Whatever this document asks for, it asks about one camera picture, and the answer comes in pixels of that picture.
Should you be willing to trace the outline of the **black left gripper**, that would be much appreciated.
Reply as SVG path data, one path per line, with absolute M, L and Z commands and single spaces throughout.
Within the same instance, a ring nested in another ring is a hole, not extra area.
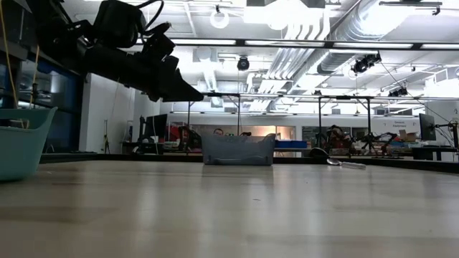
M 85 69 L 144 92 L 154 102 L 202 101 L 203 94 L 184 80 L 179 59 L 171 55 L 175 44 L 165 35 L 170 27 L 168 22 L 154 27 L 143 49 L 133 54 L 96 44 L 85 52 Z

